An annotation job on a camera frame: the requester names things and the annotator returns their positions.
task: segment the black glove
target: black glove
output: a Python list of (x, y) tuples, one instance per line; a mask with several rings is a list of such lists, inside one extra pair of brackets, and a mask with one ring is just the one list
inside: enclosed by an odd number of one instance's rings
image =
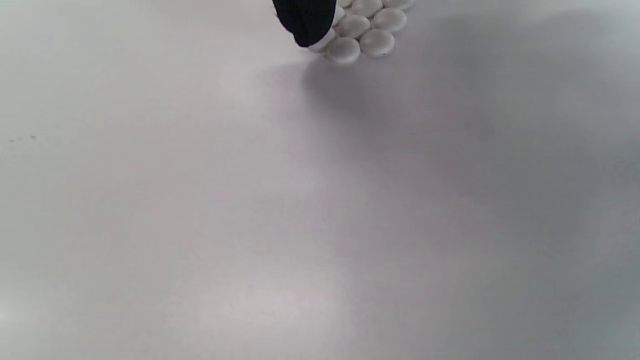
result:
[(331, 29), (336, 0), (273, 0), (278, 19), (296, 44), (308, 47)]

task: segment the white tabletop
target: white tabletop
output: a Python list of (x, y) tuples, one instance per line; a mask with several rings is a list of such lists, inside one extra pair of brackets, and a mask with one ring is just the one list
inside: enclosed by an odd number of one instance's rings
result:
[(0, 358), (638, 359), (636, 3), (2, 1)]

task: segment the white disc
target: white disc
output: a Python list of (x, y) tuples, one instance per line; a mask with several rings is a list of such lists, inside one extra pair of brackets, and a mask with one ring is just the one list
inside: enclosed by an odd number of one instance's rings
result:
[(345, 38), (359, 38), (369, 30), (369, 19), (361, 15), (347, 15), (335, 27), (336, 32)]
[(415, 4), (415, 0), (382, 0), (385, 8), (406, 10)]
[(329, 43), (324, 56), (338, 65), (351, 65), (360, 57), (360, 45), (352, 38), (336, 38)]
[(395, 33), (406, 26), (406, 14), (398, 9), (382, 9), (371, 21), (374, 29)]
[(338, 5), (343, 8), (348, 8), (349, 6), (351, 6), (352, 2), (353, 0), (338, 0)]
[(382, 0), (354, 0), (351, 5), (351, 13), (364, 17), (372, 17), (380, 9)]
[(341, 6), (336, 6), (335, 13), (333, 13), (333, 22), (331, 23), (331, 26), (336, 26), (344, 16), (344, 9)]
[(325, 47), (329, 44), (329, 42), (331, 42), (331, 40), (333, 40), (334, 38), (335, 38), (335, 30), (329, 29), (329, 31), (326, 34), (324, 34), (324, 36), (322, 37), (322, 39), (320, 39), (320, 41), (311, 45), (307, 49), (309, 49), (309, 51), (312, 51), (313, 53), (321, 53), (325, 49)]
[(379, 58), (391, 53), (395, 43), (396, 40), (390, 32), (373, 29), (362, 35), (360, 49), (372, 58)]

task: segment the white table surface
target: white table surface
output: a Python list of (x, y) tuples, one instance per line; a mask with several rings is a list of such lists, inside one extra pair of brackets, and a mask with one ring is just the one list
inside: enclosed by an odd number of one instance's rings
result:
[(640, 358), (640, 5), (0, 2), (0, 359)]

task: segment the white bead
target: white bead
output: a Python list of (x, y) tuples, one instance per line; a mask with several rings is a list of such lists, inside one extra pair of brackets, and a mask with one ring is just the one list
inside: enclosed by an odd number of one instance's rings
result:
[(314, 53), (321, 53), (325, 49), (325, 47), (329, 44), (329, 42), (331, 42), (331, 40), (333, 40), (334, 38), (335, 38), (335, 30), (329, 29), (329, 31), (326, 34), (324, 34), (324, 36), (322, 37), (322, 39), (320, 39), (320, 41), (311, 45), (307, 49), (309, 49), (309, 51), (312, 51)]
[(379, 58), (391, 53), (395, 42), (396, 40), (390, 32), (373, 29), (362, 35), (360, 49), (372, 58)]
[(415, 4), (415, 0), (382, 0), (385, 8), (406, 10)]
[(351, 13), (364, 17), (372, 17), (380, 9), (382, 0), (355, 0), (351, 5)]
[(338, 24), (338, 21), (342, 20), (344, 16), (344, 9), (341, 6), (336, 6), (335, 13), (333, 13), (333, 22), (331, 23), (331, 26), (336, 26)]
[(366, 17), (347, 15), (338, 23), (335, 30), (342, 37), (359, 38), (365, 31), (369, 30), (370, 27), (371, 24)]
[(406, 14), (398, 9), (382, 9), (371, 21), (374, 29), (395, 33), (406, 26)]
[(343, 8), (348, 8), (349, 6), (351, 6), (352, 2), (353, 0), (338, 0), (338, 5)]
[(352, 38), (336, 38), (329, 43), (324, 56), (338, 65), (351, 65), (360, 57), (360, 45)]

